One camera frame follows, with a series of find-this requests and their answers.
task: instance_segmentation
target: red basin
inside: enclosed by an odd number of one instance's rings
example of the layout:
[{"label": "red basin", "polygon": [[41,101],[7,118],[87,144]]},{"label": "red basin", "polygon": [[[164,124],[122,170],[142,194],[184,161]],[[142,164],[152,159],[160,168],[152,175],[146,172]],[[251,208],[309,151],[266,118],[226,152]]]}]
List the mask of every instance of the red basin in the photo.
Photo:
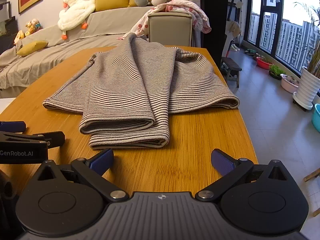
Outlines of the red basin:
[{"label": "red basin", "polygon": [[259,67],[267,69],[267,70],[269,70],[270,65],[272,65],[272,63],[264,62],[261,57],[257,57],[257,64]]}]

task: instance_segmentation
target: high-rise building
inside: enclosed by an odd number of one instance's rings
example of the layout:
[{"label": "high-rise building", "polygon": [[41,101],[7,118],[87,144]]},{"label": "high-rise building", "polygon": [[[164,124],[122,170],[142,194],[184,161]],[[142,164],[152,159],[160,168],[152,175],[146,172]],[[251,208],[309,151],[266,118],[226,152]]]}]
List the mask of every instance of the high-rise building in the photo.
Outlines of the high-rise building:
[{"label": "high-rise building", "polygon": [[270,13],[270,15],[265,15],[263,18],[260,47],[268,52],[271,52],[272,49],[273,38],[276,32],[276,22],[276,13]]},{"label": "high-rise building", "polygon": [[256,43],[256,40],[257,40],[259,18],[260,18],[259,14],[257,13],[251,14],[248,40],[252,41],[253,43]]},{"label": "high-rise building", "polygon": [[[251,22],[248,40],[256,42],[260,15],[251,14]],[[273,39],[276,31],[277,15],[271,13],[265,15],[263,19],[260,47],[271,52]],[[291,23],[283,19],[279,35],[279,42],[276,50],[276,57],[301,71],[303,66],[307,66],[312,57],[312,52],[316,46],[319,36],[319,29],[309,22],[303,25]]]}]

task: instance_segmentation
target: wooden table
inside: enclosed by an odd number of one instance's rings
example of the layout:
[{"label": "wooden table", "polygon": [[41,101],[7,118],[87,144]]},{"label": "wooden table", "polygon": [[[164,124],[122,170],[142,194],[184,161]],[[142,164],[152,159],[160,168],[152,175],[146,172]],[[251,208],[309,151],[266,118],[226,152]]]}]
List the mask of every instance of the wooden table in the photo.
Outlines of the wooden table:
[{"label": "wooden table", "polygon": [[[224,82],[206,49],[182,47],[202,53]],[[63,131],[62,147],[49,149],[49,158],[67,164],[78,157],[90,158],[98,151],[88,146],[89,136],[79,132],[80,114],[47,110],[42,102],[83,68],[89,57],[112,47],[82,50],[58,64],[23,91],[0,115],[1,121],[25,121],[25,133]],[[193,194],[220,178],[211,166],[210,156],[219,148],[238,159],[246,157],[257,163],[256,155],[238,109],[205,108],[171,115],[170,141],[161,149],[115,149],[115,163],[104,174],[129,194],[133,191],[191,191]],[[1,164],[0,169],[20,192],[39,164]]]}]

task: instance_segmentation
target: blue gripper pad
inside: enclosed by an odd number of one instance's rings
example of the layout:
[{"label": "blue gripper pad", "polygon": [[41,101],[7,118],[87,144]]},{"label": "blue gripper pad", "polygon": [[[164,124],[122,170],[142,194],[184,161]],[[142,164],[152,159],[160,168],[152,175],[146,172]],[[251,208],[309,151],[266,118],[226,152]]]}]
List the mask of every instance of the blue gripper pad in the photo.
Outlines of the blue gripper pad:
[{"label": "blue gripper pad", "polygon": [[219,149],[214,149],[211,153],[211,164],[222,176],[232,171],[236,167],[236,162],[236,159]]},{"label": "blue gripper pad", "polygon": [[85,164],[93,171],[102,176],[112,165],[114,155],[110,148],[104,149],[92,158],[86,160]]},{"label": "blue gripper pad", "polygon": [[0,122],[0,131],[3,132],[24,132],[26,123],[23,121]]}]

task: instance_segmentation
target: shoe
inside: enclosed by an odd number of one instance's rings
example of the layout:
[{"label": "shoe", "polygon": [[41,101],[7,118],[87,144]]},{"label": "shoe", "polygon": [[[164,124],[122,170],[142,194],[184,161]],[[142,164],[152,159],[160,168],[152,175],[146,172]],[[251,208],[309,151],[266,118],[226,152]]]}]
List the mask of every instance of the shoe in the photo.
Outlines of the shoe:
[{"label": "shoe", "polygon": [[244,53],[253,56],[257,52],[254,49],[247,49]]},{"label": "shoe", "polygon": [[232,50],[232,51],[238,51],[236,48],[233,47],[233,45],[231,45],[230,50]]},{"label": "shoe", "polygon": [[233,44],[233,47],[234,47],[237,51],[240,50],[235,44]]}]

